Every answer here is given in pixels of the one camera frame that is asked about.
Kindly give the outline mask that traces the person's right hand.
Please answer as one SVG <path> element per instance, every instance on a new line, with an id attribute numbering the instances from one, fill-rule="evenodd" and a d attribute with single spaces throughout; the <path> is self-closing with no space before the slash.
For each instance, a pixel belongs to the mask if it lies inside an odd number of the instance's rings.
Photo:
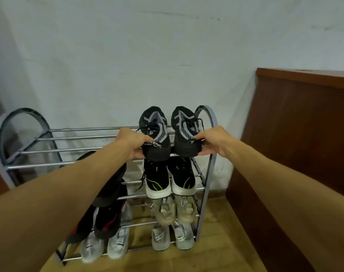
<path id="1" fill-rule="evenodd" d="M 199 156 L 218 154 L 224 158 L 229 158 L 229 150 L 233 142 L 233 138 L 222 126 L 213 127 L 204 131 L 215 131 L 214 141 L 202 141 L 201 151 L 198 152 Z"/>

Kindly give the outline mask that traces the person's left hand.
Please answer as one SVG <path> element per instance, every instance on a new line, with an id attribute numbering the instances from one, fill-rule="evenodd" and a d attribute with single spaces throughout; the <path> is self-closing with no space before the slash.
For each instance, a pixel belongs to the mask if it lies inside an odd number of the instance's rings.
<path id="1" fill-rule="evenodd" d="M 135 143 L 132 139 L 132 133 L 139 133 L 130 128 L 123 127 L 120 128 L 115 142 L 120 145 L 127 154 L 126 160 L 137 160 L 137 159 L 145 159 L 145 156 L 142 151 L 142 146 L 144 143 Z"/>

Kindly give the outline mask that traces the black knit sneaker grey stripes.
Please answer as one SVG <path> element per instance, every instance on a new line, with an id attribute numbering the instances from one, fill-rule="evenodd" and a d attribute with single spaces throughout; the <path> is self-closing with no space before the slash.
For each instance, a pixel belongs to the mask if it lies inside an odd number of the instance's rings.
<path id="1" fill-rule="evenodd" d="M 174 129 L 174 150 L 181 157 L 191 158 L 202 150 L 201 139 L 195 136 L 200 132 L 199 118 L 188 108 L 177 106 L 171 117 Z"/>
<path id="2" fill-rule="evenodd" d="M 153 139 L 142 145 L 145 158 L 152 162 L 168 160 L 171 154 L 171 142 L 167 129 L 167 120 L 157 106 L 146 109 L 139 119 L 139 130 Z"/>

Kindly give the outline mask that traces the person's right forearm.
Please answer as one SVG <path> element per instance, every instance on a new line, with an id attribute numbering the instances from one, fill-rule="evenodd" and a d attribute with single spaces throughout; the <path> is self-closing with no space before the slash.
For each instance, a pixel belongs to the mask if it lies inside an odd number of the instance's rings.
<path id="1" fill-rule="evenodd" d="M 315 270 L 344 272 L 344 196 L 234 138 L 219 146 Z"/>

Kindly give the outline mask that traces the person's left forearm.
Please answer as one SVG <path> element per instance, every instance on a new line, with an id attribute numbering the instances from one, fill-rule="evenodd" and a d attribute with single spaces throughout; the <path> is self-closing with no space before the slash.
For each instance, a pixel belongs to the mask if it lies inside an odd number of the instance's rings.
<path id="1" fill-rule="evenodd" d="M 117 140 L 2 194 L 0 272 L 39 272 L 132 151 Z"/>

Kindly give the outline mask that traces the black sneaker white sole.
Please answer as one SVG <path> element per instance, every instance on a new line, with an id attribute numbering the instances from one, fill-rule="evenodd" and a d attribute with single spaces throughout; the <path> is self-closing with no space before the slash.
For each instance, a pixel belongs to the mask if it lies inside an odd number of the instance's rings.
<path id="1" fill-rule="evenodd" d="M 178 196 L 193 196 L 196 193 L 196 179 L 191 158 L 170 157 L 167 161 L 167 168 L 172 174 L 172 193 Z"/>
<path id="2" fill-rule="evenodd" d="M 145 185 L 145 192 L 150 199 L 167 198 L 172 193 L 167 161 L 155 162 L 144 159 L 144 171 L 142 174 L 142 184 L 138 191 Z"/>

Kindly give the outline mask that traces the plain black shoe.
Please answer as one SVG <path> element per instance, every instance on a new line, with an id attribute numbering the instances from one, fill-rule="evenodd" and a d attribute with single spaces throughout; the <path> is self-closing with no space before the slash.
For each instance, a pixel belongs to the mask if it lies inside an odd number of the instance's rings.
<path id="1" fill-rule="evenodd" d="M 115 174 L 113 174 L 106 184 L 102 187 L 96 198 L 92 202 L 94 207 L 107 207 L 117 201 L 122 179 L 126 172 L 127 164 L 124 163 Z"/>

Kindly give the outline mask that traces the beige sneaker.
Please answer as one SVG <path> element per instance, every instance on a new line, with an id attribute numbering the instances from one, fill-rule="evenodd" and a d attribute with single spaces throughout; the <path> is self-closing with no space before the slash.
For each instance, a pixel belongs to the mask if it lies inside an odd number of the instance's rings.
<path id="1" fill-rule="evenodd" d="M 176 216 L 179 222 L 193 224 L 198 214 L 194 196 L 174 196 Z"/>
<path id="2" fill-rule="evenodd" d="M 153 199 L 154 214 L 159 224 L 164 227 L 172 225 L 176 219 L 176 205 L 171 195 Z"/>

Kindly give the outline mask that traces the black shoe red trim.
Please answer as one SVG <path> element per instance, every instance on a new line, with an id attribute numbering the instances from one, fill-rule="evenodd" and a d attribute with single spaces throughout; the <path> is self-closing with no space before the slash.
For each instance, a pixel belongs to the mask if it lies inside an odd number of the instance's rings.
<path id="1" fill-rule="evenodd" d="M 118 186 L 114 186 L 113 190 L 106 190 L 94 201 L 95 207 L 98 207 L 94 224 L 94 233 L 98 239 L 110 239 L 120 229 L 126 199 L 119 199 L 119 197 L 128 195 L 127 187 L 123 183 L 124 180 Z"/>
<path id="2" fill-rule="evenodd" d="M 78 222 L 76 227 L 67 236 L 65 243 L 67 244 L 80 243 L 88 237 L 93 227 L 95 210 L 96 210 L 96 207 L 93 205 L 91 205 L 88 208 L 88 210 L 83 215 L 81 220 Z"/>

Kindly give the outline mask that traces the brown wooden cabinet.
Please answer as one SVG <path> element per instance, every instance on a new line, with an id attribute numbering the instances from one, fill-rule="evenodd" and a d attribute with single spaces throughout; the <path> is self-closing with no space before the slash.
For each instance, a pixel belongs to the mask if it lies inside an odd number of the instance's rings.
<path id="1" fill-rule="evenodd" d="M 344 71 L 258 68 L 241 140 L 344 196 Z M 313 272 L 237 169 L 226 198 L 268 272 Z"/>

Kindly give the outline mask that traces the white mesh sneaker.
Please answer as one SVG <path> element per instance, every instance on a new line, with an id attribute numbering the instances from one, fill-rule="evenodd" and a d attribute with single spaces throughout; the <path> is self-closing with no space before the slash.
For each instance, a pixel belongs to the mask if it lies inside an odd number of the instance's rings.
<path id="1" fill-rule="evenodd" d="M 151 235 L 152 247 L 155 251 L 165 251 L 170 247 L 170 230 L 169 226 L 163 226 L 155 223 Z"/>
<path id="2" fill-rule="evenodd" d="M 192 225 L 176 219 L 172 224 L 172 229 L 174 231 L 176 247 L 183 251 L 190 250 L 195 242 Z"/>

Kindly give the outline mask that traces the grey metal shoe rack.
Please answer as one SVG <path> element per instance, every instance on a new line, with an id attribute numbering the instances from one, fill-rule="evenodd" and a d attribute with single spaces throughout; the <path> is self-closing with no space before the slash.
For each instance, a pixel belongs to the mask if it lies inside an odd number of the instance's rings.
<path id="1" fill-rule="evenodd" d="M 27 114 L 34 118 L 40 127 L 42 132 L 38 134 L 37 137 L 32 138 L 29 143 L 26 143 L 24 146 L 19 148 L 9 157 L 6 157 L 6 151 L 4 150 L 5 145 L 5 133 L 4 129 L 7 124 L 15 118 L 17 115 Z M 99 148 L 74 148 L 74 149 L 59 149 L 56 141 L 64 140 L 86 140 L 86 139 L 106 139 L 106 138 L 115 138 L 116 135 L 95 135 L 95 136 L 77 136 L 77 137 L 54 137 L 53 133 L 55 132 L 82 132 L 82 131 L 115 131 L 120 130 L 121 127 L 99 127 L 99 128 L 61 128 L 61 129 L 52 129 L 48 124 L 47 120 L 36 110 L 31 108 L 20 108 L 12 112 L 4 113 L 0 116 L 0 175 L 10 189 L 20 185 L 20 182 L 16 178 L 15 174 L 11 173 L 13 170 L 20 169 L 29 169 L 29 168 L 42 168 L 49 166 L 65 166 L 72 164 L 73 161 L 63 161 L 61 158 L 61 152 L 74 152 L 74 151 L 91 151 L 98 150 Z M 43 164 L 34 164 L 30 165 L 18 165 L 18 159 L 23 155 L 32 155 L 32 154 L 49 154 L 57 153 L 57 162 L 45 162 Z M 197 242 L 200 239 L 203 219 L 206 211 L 207 199 L 210 192 L 210 185 L 213 178 L 213 172 L 215 168 L 217 155 L 211 154 L 209 157 L 209 163 L 207 166 L 207 171 L 204 174 L 200 169 L 196 158 L 191 157 L 191 163 L 195 167 L 197 174 L 195 177 L 200 178 L 201 186 L 196 188 L 196 194 L 194 195 L 194 201 L 197 205 L 197 220 L 192 223 L 192 230 L 194 233 L 194 241 Z"/>

